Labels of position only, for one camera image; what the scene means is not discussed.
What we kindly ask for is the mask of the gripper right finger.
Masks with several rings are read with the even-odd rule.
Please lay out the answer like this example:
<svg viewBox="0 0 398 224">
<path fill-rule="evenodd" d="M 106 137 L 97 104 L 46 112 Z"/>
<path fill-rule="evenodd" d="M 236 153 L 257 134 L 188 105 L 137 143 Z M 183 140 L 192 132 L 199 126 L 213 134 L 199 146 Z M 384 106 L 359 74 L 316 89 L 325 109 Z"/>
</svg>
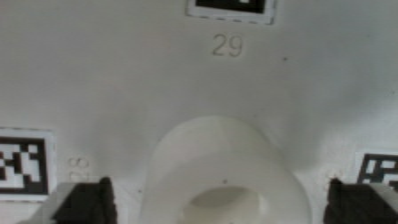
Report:
<svg viewBox="0 0 398 224">
<path fill-rule="evenodd" d="M 330 180 L 327 224 L 398 224 L 398 209 L 366 184 Z"/>
</svg>

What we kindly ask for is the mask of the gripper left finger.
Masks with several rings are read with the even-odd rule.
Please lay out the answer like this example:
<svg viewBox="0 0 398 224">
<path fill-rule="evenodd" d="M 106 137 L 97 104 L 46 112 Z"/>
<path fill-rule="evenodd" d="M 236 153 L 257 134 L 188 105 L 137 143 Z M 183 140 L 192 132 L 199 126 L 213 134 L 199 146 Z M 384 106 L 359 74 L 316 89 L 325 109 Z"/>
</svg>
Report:
<svg viewBox="0 0 398 224">
<path fill-rule="evenodd" d="M 117 205 L 112 179 L 78 183 L 69 192 L 58 186 L 30 218 L 18 224 L 117 224 Z"/>
</svg>

